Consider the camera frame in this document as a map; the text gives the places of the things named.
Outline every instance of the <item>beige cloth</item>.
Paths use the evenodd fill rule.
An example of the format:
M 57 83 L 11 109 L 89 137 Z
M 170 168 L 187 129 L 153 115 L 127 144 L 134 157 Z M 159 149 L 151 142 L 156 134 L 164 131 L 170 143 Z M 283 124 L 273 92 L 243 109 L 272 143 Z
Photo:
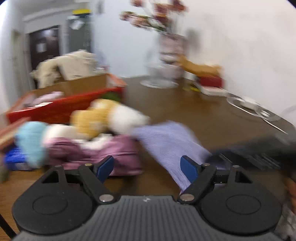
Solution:
M 31 72 L 31 76 L 38 80 L 38 88 L 53 85 L 60 77 L 59 68 L 65 80 L 74 80 L 93 76 L 97 61 L 95 54 L 86 50 L 79 50 L 63 56 L 58 56 L 50 60 L 41 62 L 37 69 Z

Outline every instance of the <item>blue gripper pad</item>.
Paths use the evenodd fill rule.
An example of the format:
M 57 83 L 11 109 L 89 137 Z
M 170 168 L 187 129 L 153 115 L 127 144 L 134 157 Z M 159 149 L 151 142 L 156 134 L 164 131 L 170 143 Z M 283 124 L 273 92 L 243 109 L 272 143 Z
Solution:
M 99 179 L 101 183 L 108 178 L 110 173 L 113 171 L 114 168 L 114 158 L 110 156 L 108 160 L 106 160 L 99 168 L 96 173 L 96 177 Z
M 180 160 L 181 171 L 185 174 L 188 180 L 193 183 L 198 178 L 198 164 L 188 156 L 182 156 Z

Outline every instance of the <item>purple cloth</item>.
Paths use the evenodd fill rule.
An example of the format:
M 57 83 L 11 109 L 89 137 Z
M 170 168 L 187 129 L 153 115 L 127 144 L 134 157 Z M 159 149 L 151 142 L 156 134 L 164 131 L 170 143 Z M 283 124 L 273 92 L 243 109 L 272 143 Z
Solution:
M 44 102 L 51 102 L 55 99 L 58 99 L 60 97 L 62 97 L 64 95 L 64 92 L 61 91 L 53 91 L 50 94 L 46 94 L 46 95 L 42 95 L 38 98 L 36 98 L 33 103 L 32 106 L 44 103 Z
M 120 135 L 107 142 L 101 150 L 82 149 L 71 139 L 58 137 L 47 148 L 48 165 L 62 165 L 64 169 L 77 169 L 85 163 L 99 163 L 106 156 L 114 157 L 114 169 L 110 176 L 134 176 L 142 173 L 135 141 Z
M 133 135 L 172 176 L 184 191 L 191 184 L 180 168 L 183 155 L 202 164 L 211 155 L 199 145 L 194 134 L 180 123 L 168 121 L 134 129 Z

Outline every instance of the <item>light blue plush toy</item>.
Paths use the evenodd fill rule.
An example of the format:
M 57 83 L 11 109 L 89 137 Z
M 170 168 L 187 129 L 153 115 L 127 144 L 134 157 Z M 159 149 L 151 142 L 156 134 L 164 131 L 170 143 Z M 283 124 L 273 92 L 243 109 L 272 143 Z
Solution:
M 47 124 L 39 121 L 29 121 L 23 124 L 15 136 L 16 145 L 27 155 L 27 164 L 32 168 L 43 166 L 46 151 L 42 147 L 43 132 Z

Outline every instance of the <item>screw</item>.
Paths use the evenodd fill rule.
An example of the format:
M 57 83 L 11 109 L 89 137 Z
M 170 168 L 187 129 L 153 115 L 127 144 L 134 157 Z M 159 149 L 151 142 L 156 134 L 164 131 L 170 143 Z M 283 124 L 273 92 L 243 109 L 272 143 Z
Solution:
M 99 197 L 99 200 L 101 202 L 111 202 L 114 199 L 114 197 L 110 194 L 103 194 Z
M 190 193 L 185 193 L 180 196 L 180 199 L 184 202 L 191 202 L 194 200 L 194 196 Z

